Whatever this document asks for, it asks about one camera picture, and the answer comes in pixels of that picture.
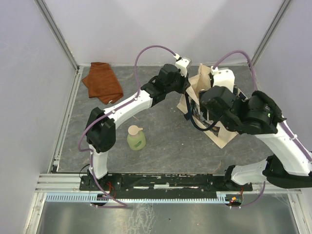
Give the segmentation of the green pump bottle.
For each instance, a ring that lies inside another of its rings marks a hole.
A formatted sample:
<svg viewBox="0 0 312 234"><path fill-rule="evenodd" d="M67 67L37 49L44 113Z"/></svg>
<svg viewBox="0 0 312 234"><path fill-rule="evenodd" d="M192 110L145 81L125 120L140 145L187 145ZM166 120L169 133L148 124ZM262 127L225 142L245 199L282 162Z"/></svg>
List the green pump bottle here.
<svg viewBox="0 0 312 234"><path fill-rule="evenodd" d="M146 138L142 130L143 128L136 125L128 128L127 142L131 150L138 151L145 147Z"/></svg>

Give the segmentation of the beige canvas tote bag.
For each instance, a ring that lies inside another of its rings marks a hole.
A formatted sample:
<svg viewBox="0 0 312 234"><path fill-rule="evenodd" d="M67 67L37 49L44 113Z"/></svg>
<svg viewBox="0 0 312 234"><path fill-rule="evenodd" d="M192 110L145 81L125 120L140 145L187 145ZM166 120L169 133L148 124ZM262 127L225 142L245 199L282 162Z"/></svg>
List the beige canvas tote bag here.
<svg viewBox="0 0 312 234"><path fill-rule="evenodd" d="M200 64L197 75L189 78L191 86L187 88L186 93L181 96L177 108L184 114L186 119L192 117L195 125L200 129L206 129L204 134L207 135L219 148L224 148L238 132L230 132L211 113L213 101L201 103L200 99L204 92L213 89L215 86L229 88L232 93L241 100L246 101L248 98L234 83L235 76L229 68L215 68Z"/></svg>

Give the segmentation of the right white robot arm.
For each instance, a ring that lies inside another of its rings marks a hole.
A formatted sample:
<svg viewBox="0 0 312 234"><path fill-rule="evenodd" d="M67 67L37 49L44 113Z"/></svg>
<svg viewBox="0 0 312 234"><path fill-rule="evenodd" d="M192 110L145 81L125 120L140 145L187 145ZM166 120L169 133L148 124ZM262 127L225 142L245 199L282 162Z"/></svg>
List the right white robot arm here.
<svg viewBox="0 0 312 234"><path fill-rule="evenodd" d="M230 132L255 136L273 153L258 163L229 166L223 178L227 190L266 181L284 189L312 186L312 153L298 140L281 109L264 92L254 91L250 98L241 99L227 87L214 86L199 92L199 105L209 120L221 122Z"/></svg>

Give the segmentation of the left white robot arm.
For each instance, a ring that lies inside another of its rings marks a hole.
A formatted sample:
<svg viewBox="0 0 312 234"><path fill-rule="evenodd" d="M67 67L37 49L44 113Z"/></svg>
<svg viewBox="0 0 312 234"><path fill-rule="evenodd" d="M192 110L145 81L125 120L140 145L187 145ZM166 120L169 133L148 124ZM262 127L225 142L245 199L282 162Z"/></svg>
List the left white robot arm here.
<svg viewBox="0 0 312 234"><path fill-rule="evenodd" d="M139 112L160 103L170 92L184 94L190 86L189 64L165 64L159 74L144 84L140 90L123 102L104 110L92 110L86 126L86 139L91 150L91 185L96 190L106 188L108 179L108 152L116 142L116 130L126 120Z"/></svg>

